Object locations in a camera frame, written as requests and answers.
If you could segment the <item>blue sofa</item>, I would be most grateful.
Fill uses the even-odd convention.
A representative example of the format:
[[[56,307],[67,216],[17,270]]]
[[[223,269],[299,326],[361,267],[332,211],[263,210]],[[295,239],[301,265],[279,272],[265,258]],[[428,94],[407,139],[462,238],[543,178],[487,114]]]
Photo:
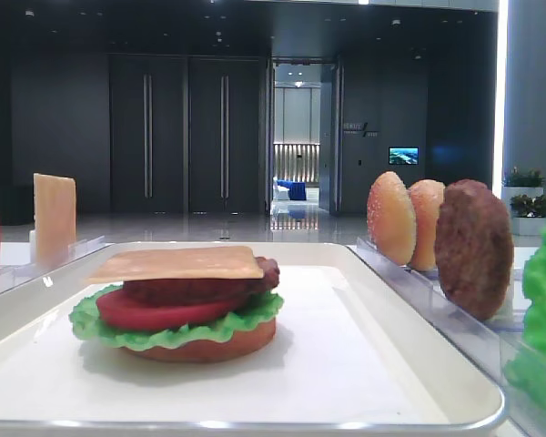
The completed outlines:
[[[301,201],[307,199],[305,182],[278,179],[277,185],[279,188],[286,188],[288,190],[288,198],[290,200]]]

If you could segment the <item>green lettuce in burger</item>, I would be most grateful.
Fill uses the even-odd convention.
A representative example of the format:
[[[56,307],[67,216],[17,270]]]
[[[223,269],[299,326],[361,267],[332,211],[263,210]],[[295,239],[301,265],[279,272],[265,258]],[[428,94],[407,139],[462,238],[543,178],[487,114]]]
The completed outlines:
[[[146,351],[154,347],[176,349],[195,340],[224,343],[238,332],[249,332],[272,321],[284,304],[284,299],[279,294],[267,291],[251,297],[241,309],[233,310],[204,325],[184,325],[157,332],[143,332],[114,328],[101,319],[96,308],[96,299],[116,290],[112,286],[103,288],[82,298],[75,305],[68,316],[75,337],[80,340],[97,339],[109,348],[125,347],[132,351]]]

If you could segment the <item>dark double door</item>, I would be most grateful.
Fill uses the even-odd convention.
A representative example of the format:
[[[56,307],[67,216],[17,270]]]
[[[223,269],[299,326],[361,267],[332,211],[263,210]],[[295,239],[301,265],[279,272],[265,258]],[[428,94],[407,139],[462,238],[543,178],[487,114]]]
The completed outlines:
[[[112,209],[259,213],[259,58],[112,56]]]

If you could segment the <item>standing green lettuce leaf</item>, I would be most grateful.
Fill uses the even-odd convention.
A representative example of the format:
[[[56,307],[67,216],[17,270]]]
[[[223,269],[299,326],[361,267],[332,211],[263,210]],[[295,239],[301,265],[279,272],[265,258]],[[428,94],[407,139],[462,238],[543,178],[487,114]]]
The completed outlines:
[[[531,301],[523,320],[526,347],[509,361],[505,375],[546,412],[546,228],[541,246],[524,265],[522,291]]]

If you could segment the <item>standing meat patty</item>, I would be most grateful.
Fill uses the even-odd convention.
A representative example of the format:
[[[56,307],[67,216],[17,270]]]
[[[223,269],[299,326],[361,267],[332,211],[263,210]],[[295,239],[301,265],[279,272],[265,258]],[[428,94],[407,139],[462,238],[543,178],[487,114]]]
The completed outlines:
[[[514,258],[504,203],[476,180],[445,187],[434,251],[446,298],[477,320],[492,318],[505,300]]]

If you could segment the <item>clear acrylic rail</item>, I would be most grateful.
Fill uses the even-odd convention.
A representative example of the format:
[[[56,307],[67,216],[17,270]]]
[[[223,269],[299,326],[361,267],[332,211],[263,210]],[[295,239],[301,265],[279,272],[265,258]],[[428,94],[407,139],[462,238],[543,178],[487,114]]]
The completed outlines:
[[[0,294],[32,279],[48,277],[52,271],[90,255],[105,246],[106,238],[104,236],[82,239],[77,243],[72,243],[51,259],[37,260],[33,238],[28,243],[2,243],[1,248],[6,251],[5,258],[7,260],[27,260],[27,263],[10,263],[0,266]]]
[[[480,322],[444,297],[436,271],[419,273],[398,267],[359,238],[356,253],[423,318],[481,370],[500,384],[509,398],[511,421],[529,436],[546,436],[546,356],[523,339],[530,302],[522,293],[524,261],[534,248],[517,248],[504,303],[491,320]]]

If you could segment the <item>white rectangular tray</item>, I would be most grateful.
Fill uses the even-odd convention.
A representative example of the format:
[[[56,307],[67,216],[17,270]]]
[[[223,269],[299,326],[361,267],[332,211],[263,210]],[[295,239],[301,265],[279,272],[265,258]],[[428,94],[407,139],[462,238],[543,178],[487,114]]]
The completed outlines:
[[[0,436],[491,436],[503,390],[353,250],[263,243],[285,303],[264,349],[215,364],[80,341],[86,281],[141,242],[99,249],[0,295]]]

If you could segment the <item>sesame top bun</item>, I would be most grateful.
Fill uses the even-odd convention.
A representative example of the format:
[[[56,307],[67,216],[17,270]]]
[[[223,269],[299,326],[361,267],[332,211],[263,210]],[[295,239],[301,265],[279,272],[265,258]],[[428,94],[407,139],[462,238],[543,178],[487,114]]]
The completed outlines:
[[[416,216],[410,195],[393,171],[372,184],[367,201],[367,224],[378,251],[397,265],[410,262],[416,246]]]

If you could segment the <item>standing cheese slice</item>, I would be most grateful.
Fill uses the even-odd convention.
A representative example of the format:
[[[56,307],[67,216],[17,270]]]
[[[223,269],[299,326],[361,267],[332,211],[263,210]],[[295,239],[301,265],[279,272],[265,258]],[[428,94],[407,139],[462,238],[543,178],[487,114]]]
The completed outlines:
[[[35,256],[47,260],[76,243],[76,182],[35,173]]]

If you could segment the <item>standing plain bun half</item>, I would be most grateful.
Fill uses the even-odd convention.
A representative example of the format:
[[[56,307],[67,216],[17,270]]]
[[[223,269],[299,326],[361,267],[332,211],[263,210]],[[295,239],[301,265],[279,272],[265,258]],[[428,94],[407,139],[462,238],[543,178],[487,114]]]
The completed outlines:
[[[416,245],[409,265],[418,271],[435,268],[436,226],[445,185],[433,179],[417,181],[409,188],[416,216]]]

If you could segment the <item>tomato slice in burger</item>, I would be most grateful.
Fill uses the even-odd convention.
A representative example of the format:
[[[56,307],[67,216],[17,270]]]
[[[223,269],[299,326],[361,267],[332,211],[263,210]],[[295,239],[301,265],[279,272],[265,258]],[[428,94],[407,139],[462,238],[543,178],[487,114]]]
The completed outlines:
[[[111,327],[153,332],[214,321],[242,307],[247,300],[239,297],[195,305],[155,306],[116,290],[97,298],[96,307],[101,320]]]

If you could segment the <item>bottom bun in burger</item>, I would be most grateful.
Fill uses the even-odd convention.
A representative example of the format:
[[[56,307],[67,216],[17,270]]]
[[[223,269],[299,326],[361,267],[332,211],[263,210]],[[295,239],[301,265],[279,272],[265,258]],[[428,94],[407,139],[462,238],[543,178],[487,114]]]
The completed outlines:
[[[259,351],[275,337],[277,320],[259,323],[254,330],[236,331],[230,340],[216,342],[212,340],[194,340],[176,349],[159,346],[146,351],[132,351],[126,347],[122,351],[140,358],[183,363],[212,363],[231,361]]]

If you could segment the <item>right clear acrylic rail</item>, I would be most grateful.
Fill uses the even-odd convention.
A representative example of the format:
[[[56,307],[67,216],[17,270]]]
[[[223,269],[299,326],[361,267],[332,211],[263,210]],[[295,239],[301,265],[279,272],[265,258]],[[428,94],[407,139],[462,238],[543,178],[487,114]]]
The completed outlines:
[[[529,436],[546,436],[546,356],[523,339],[530,302],[522,293],[524,261],[534,248],[517,248],[504,303],[491,320],[480,322],[444,297],[436,271],[419,273],[398,267],[359,238],[356,253],[423,318],[481,370],[500,384],[509,398],[511,421]]]

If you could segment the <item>left clear acrylic rail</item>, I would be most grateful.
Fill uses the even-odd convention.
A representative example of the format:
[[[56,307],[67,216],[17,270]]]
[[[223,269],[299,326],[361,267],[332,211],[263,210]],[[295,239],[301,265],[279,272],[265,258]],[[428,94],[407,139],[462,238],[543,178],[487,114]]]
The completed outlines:
[[[32,279],[48,277],[52,271],[90,255],[105,246],[106,238],[104,236],[82,239],[77,243],[72,243],[51,259],[37,260],[33,238],[28,243],[2,243],[1,248],[6,251],[5,258],[7,260],[27,260],[27,263],[10,263],[0,266],[0,294]]]

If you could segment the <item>potted plants in planter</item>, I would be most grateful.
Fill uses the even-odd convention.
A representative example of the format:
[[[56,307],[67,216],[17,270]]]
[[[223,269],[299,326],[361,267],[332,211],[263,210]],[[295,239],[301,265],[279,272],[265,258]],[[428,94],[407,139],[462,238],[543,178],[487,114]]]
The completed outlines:
[[[501,199],[511,215],[512,233],[521,237],[539,237],[546,226],[545,177],[537,170],[507,171]]]

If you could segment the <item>cheese slice on burger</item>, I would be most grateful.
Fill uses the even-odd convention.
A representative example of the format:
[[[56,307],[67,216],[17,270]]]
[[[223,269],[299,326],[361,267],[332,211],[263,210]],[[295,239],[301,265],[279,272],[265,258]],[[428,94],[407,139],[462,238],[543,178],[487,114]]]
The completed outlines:
[[[263,269],[246,246],[142,249],[118,253],[87,278],[89,284],[146,279],[261,279]]]

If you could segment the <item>meat patty in burger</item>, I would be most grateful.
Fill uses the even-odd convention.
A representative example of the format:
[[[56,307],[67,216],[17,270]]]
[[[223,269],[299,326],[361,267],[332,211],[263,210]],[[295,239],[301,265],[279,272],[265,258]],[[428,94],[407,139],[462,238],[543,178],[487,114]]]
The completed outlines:
[[[256,257],[261,279],[144,279],[125,281],[123,291],[134,300],[157,306],[186,306],[231,300],[273,290],[280,269],[274,259]]]

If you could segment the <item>wall mounted screen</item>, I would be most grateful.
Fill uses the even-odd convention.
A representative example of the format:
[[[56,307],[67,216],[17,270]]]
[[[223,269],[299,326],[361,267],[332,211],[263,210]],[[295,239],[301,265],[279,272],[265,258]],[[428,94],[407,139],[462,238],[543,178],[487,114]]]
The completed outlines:
[[[419,163],[419,149],[417,147],[390,147],[390,165],[417,165]]]

